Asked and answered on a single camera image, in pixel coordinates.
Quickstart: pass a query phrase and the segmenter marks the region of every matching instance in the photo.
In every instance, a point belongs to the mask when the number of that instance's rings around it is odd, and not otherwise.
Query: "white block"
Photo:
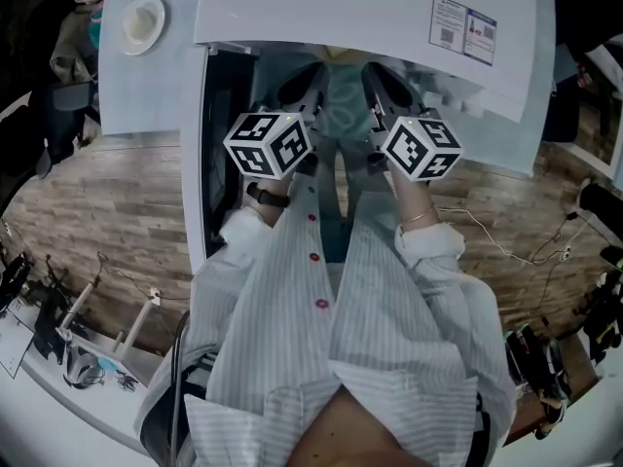
[[[294,171],[312,151],[299,113],[241,114],[224,144],[240,173],[273,180]]]
[[[412,182],[443,178],[463,153],[448,122],[405,116],[398,118],[381,150]]]

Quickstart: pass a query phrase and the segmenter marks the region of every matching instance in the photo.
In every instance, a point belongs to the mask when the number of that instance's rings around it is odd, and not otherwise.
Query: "white plate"
[[[121,28],[121,50],[127,55],[141,55],[147,52],[154,46],[162,34],[163,28],[165,27],[165,4],[162,0],[134,0],[124,10],[123,19],[125,19],[126,16],[134,12],[136,9],[140,8],[143,8],[152,14],[154,18],[156,18],[156,24],[154,25],[154,29],[150,35],[145,40],[139,43],[134,43],[126,35],[123,21],[119,23],[119,27]]]

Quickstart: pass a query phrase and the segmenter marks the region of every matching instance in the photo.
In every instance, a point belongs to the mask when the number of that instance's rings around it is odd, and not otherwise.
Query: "tabletop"
[[[199,0],[163,0],[165,28],[152,49],[125,55],[124,9],[133,0],[105,0],[99,51],[102,132],[119,134],[180,128],[182,69],[193,47]]]

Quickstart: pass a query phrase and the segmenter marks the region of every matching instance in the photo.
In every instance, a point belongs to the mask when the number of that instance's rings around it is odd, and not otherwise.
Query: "white cable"
[[[489,240],[492,242],[492,244],[497,247],[504,256],[508,256],[510,258],[515,258],[516,260],[519,260],[523,263],[526,263],[528,265],[535,265],[537,267],[540,267],[541,265],[545,265],[545,263],[547,263],[548,261],[550,261],[555,255],[556,253],[562,253],[563,251],[556,251],[554,254],[550,255],[549,257],[547,257],[546,259],[544,259],[543,261],[530,261],[527,260],[525,258],[520,258],[519,256],[513,254],[513,253],[509,253],[508,251],[506,251],[501,245],[499,245],[497,242],[495,242],[495,239],[492,237],[492,235],[489,233],[489,231],[487,230],[487,227],[485,227],[482,223],[480,223],[476,217],[471,214],[471,212],[468,209],[462,209],[459,207],[440,207],[439,211],[449,211],[449,212],[459,212],[459,213],[467,213],[469,215],[469,217],[474,220],[474,222],[476,222],[478,225],[481,226],[481,228],[485,231],[485,234],[487,234],[487,237],[489,238]],[[575,240],[575,238],[580,235],[580,233],[584,230],[585,227],[581,227],[579,231],[577,231],[575,233],[575,235],[569,240],[568,242],[568,246]]]

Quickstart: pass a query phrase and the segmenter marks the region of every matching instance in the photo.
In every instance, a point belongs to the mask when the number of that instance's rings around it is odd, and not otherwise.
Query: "wooden floor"
[[[469,209],[502,247],[530,258],[562,224],[577,186],[589,175],[583,162],[544,144],[533,177],[462,162],[448,178],[433,183],[431,192],[438,206]],[[344,185],[344,175],[338,175],[338,181]],[[344,187],[340,194],[345,194]],[[582,321],[572,311],[607,264],[599,256],[605,240],[581,220],[564,225],[560,239],[539,253],[539,258],[547,257],[583,228],[571,245],[570,258],[559,264],[556,257],[538,267],[502,255],[466,214],[441,216],[465,235],[467,248],[460,264],[494,289],[505,328],[530,322],[537,332],[547,332],[541,322],[546,316],[554,335],[559,335]],[[158,286],[166,297],[179,299],[163,302],[165,320],[152,312],[138,338],[148,349],[170,347],[168,331],[188,307],[183,300],[191,280],[177,133],[100,137],[45,180],[28,182],[4,218],[19,236],[9,239],[2,231],[0,238],[19,251],[23,237],[39,260],[38,268],[46,254],[52,255],[54,265],[69,269],[67,282],[76,292],[97,274],[97,251],[110,259],[107,268],[112,273],[102,274],[87,303],[90,323],[103,333],[115,336],[127,329],[144,301],[118,272],[131,276],[142,290]],[[594,225],[617,241],[597,220]]]

